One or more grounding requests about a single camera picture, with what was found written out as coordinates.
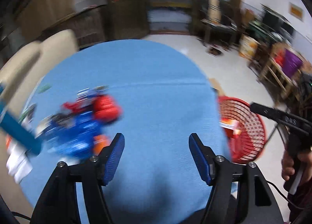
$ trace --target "purple bag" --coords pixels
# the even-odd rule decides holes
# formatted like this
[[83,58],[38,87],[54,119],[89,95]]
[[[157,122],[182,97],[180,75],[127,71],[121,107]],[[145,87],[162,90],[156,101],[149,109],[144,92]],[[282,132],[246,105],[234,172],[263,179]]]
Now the purple bag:
[[302,66],[303,62],[300,58],[298,58],[294,53],[285,50],[285,58],[282,66],[282,70],[285,75],[291,78],[295,72]]

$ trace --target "round table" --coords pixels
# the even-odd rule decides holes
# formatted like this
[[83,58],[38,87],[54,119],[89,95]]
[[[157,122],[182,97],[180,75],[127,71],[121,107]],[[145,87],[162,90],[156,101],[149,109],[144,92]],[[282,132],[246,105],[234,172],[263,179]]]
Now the round table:
[[[103,187],[116,224],[175,224],[206,206],[211,188],[199,176],[188,137],[196,132],[216,154],[230,154],[216,95],[190,59],[156,42],[112,41],[65,59],[40,86],[46,84],[51,88],[30,102],[37,103],[33,127],[87,87],[109,85],[122,107],[121,119],[103,128],[111,139],[119,132],[125,137],[116,174]],[[59,159],[46,146],[31,158],[33,170],[21,187],[33,206]],[[88,223],[79,183],[77,197],[82,223]]]

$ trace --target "cord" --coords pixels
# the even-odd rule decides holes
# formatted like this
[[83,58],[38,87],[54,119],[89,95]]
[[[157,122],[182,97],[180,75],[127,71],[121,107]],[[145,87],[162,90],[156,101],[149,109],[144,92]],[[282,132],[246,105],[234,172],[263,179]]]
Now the cord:
[[25,219],[25,220],[31,220],[29,217],[27,217],[27,216],[25,216],[25,215],[23,215],[23,214],[21,214],[21,213],[19,213],[19,212],[12,212],[12,214],[14,215],[14,216],[17,216],[17,217],[21,217],[21,218],[23,218],[23,219]]
[[288,201],[288,203],[290,203],[293,207],[299,209],[299,210],[303,210],[304,208],[302,207],[299,207],[299,206],[296,206],[293,202],[291,202],[283,193],[280,192],[280,190],[277,188],[277,186],[275,184],[273,184],[272,182],[266,180],[267,183],[269,183],[270,185],[272,185],[276,190],[277,192],[285,199]]

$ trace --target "white tile floor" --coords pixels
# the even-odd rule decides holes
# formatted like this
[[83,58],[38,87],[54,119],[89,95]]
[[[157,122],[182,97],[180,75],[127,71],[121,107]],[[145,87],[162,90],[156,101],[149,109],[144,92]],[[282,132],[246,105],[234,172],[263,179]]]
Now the white tile floor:
[[[247,60],[240,57],[234,49],[224,51],[223,56],[214,57],[206,53],[206,48],[197,37],[187,35],[150,35],[146,40],[166,44],[188,56],[202,70],[208,78],[215,78],[227,96],[233,96],[246,102],[257,102],[266,106],[273,106],[273,100],[261,83],[256,81],[255,74],[247,67]],[[274,122],[263,118],[267,136],[274,127]],[[283,143],[278,133],[266,145],[263,154],[256,160],[264,177],[273,182],[286,195],[281,178],[281,158]],[[289,209],[287,202],[272,189],[280,207],[284,221],[288,221]]]

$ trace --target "red plastic basket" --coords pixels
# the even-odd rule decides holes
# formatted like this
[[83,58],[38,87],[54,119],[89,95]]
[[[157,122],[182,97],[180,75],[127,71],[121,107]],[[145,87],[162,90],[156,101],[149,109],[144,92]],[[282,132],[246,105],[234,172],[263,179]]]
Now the red plastic basket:
[[266,129],[261,117],[251,112],[250,105],[238,98],[221,96],[219,105],[222,118],[237,120],[242,126],[240,137],[230,142],[232,161],[240,164],[254,161],[266,144]]

